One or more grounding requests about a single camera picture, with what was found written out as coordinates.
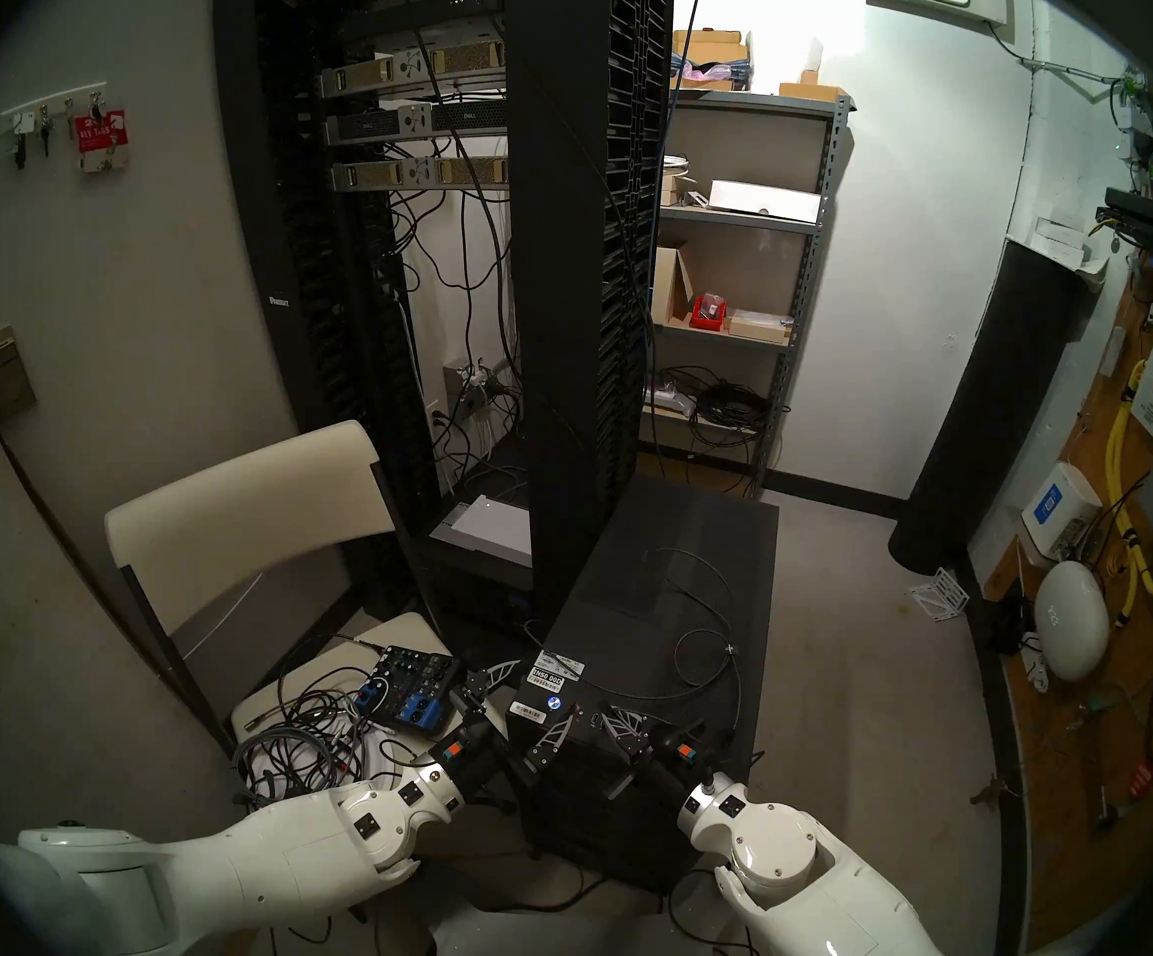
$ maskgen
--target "wall outlet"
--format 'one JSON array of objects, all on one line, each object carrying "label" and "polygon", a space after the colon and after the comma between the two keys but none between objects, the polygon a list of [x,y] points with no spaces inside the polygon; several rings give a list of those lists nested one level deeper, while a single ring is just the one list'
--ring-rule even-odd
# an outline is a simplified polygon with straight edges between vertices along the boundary
[{"label": "wall outlet", "polygon": [[487,377],[487,372],[485,367],[478,366],[474,367],[474,371],[472,372],[470,364],[465,357],[445,363],[444,387],[447,391],[446,412],[453,421],[467,419],[474,412],[481,411],[487,406],[487,396],[483,392],[483,381]]}]

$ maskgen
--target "key tag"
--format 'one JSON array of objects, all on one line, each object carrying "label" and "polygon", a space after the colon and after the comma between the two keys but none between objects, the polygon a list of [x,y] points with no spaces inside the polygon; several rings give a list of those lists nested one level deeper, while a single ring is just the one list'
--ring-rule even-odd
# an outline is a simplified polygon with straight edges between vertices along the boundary
[{"label": "key tag", "polygon": [[128,167],[128,128],[123,108],[111,108],[103,92],[93,91],[84,114],[71,121],[76,148],[81,151],[82,171],[101,173]]}]

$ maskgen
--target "red key tag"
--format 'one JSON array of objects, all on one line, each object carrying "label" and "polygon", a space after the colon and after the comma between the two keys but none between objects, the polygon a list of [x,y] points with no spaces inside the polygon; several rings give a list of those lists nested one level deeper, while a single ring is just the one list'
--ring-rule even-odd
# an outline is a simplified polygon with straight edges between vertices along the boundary
[{"label": "red key tag", "polygon": [[1130,797],[1140,799],[1152,789],[1153,769],[1147,761],[1138,762],[1135,767],[1133,777],[1130,778]]}]

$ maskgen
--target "white chair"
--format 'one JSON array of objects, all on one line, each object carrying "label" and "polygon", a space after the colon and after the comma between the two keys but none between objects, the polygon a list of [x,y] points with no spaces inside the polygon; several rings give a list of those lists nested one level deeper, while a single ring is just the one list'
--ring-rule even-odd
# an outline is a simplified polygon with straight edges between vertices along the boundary
[{"label": "white chair", "polygon": [[[407,535],[386,507],[377,452],[356,421],[312,430],[155,489],[108,512],[106,522],[112,557],[187,703],[228,753],[234,739],[212,714],[172,640],[187,619],[231,587],[281,562],[392,530],[398,530],[413,573],[422,581]],[[357,640],[449,653],[421,614],[378,624]],[[333,668],[370,671],[377,660],[360,643],[333,647],[288,671],[285,698]],[[345,671],[339,677],[344,690],[362,680]],[[272,683],[235,706],[234,737],[243,739],[276,722],[277,714],[270,712],[278,703],[276,692]],[[457,722],[449,720],[449,727]],[[503,720],[493,722],[504,730]]]}]

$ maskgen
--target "white round device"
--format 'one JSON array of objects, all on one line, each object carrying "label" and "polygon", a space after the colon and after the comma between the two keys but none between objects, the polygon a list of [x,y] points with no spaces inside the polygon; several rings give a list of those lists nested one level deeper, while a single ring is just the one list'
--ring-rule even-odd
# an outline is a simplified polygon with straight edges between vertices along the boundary
[{"label": "white round device", "polygon": [[1108,649],[1108,607],[1091,570],[1079,562],[1050,569],[1032,615],[1046,664],[1068,683],[1085,678]]}]

